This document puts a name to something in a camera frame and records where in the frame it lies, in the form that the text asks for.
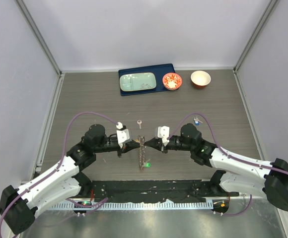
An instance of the bowl of food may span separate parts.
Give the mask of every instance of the bowl of food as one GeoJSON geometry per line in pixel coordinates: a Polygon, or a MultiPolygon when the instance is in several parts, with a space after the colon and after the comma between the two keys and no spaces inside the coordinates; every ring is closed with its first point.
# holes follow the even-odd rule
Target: bowl of food
{"type": "Polygon", "coordinates": [[[163,77],[164,87],[168,90],[176,90],[182,85],[182,77],[177,73],[167,73],[163,77]]]}
{"type": "Polygon", "coordinates": [[[198,89],[205,88],[212,80],[212,78],[207,72],[200,70],[193,72],[190,78],[192,80],[192,84],[194,85],[194,87],[198,89]]]}

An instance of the white cable tray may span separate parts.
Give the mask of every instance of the white cable tray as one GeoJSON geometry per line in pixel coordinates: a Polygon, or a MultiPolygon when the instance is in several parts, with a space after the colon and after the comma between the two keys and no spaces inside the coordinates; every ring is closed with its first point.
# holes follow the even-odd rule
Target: white cable tray
{"type": "MultiPolygon", "coordinates": [[[[170,200],[166,200],[163,203],[104,203],[99,210],[113,211],[113,210],[190,210],[190,209],[213,209],[213,201],[206,200],[206,202],[194,202],[194,203],[174,203],[170,200]]],[[[49,210],[93,210],[94,208],[74,208],[74,204],[69,201],[63,201],[51,207],[49,210]]]]}

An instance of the key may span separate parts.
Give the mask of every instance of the key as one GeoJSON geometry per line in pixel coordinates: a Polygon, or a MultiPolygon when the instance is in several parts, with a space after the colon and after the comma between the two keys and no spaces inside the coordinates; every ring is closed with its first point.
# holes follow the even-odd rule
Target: key
{"type": "Polygon", "coordinates": [[[201,123],[203,123],[201,120],[198,119],[198,117],[194,117],[194,123],[195,125],[199,125],[201,123]]]}
{"type": "Polygon", "coordinates": [[[138,120],[138,124],[140,126],[140,129],[142,129],[142,127],[141,127],[142,121],[141,120],[138,120]]]}

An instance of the blue tray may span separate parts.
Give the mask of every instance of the blue tray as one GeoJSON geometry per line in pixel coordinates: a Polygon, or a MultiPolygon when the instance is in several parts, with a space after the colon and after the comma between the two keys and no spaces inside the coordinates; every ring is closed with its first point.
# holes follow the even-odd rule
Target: blue tray
{"type": "Polygon", "coordinates": [[[172,63],[152,65],[152,66],[139,67],[139,68],[121,69],[119,70],[119,80],[120,80],[120,77],[125,74],[146,73],[146,72],[151,72],[155,75],[156,88],[148,89],[148,90],[141,90],[141,91],[134,91],[134,92],[124,92],[120,89],[121,96],[168,91],[168,89],[164,87],[163,77],[167,73],[175,73],[174,66],[172,63]]]}

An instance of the gray table surface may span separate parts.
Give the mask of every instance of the gray table surface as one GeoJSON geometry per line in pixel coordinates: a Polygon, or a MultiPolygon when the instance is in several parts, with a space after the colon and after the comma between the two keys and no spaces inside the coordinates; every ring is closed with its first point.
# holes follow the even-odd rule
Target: gray table surface
{"type": "MultiPolygon", "coordinates": [[[[172,131],[188,113],[206,114],[221,142],[235,153],[259,159],[246,112],[241,101],[232,70],[206,70],[212,81],[205,89],[192,87],[193,71],[178,71],[183,84],[177,91],[149,93],[134,96],[120,95],[117,72],[67,73],[61,90],[42,172],[54,165],[61,156],[65,129],[80,112],[94,111],[121,121],[134,139],[144,135],[154,137],[157,126],[167,125],[172,131]],[[142,120],[139,129],[137,120],[142,120]]],[[[193,123],[193,117],[186,123],[193,123]]],[[[97,116],[82,116],[69,132],[67,150],[77,144],[88,128],[100,123],[107,135],[115,133],[115,126],[97,116]]],[[[204,122],[198,126],[203,138],[213,142],[204,122]]],[[[83,172],[92,180],[120,179],[210,179],[215,169],[199,166],[190,159],[189,152],[169,151],[167,155],[152,148],[145,149],[151,167],[139,170],[138,151],[133,150],[118,158],[115,152],[97,154],[97,161],[83,172]]]]}

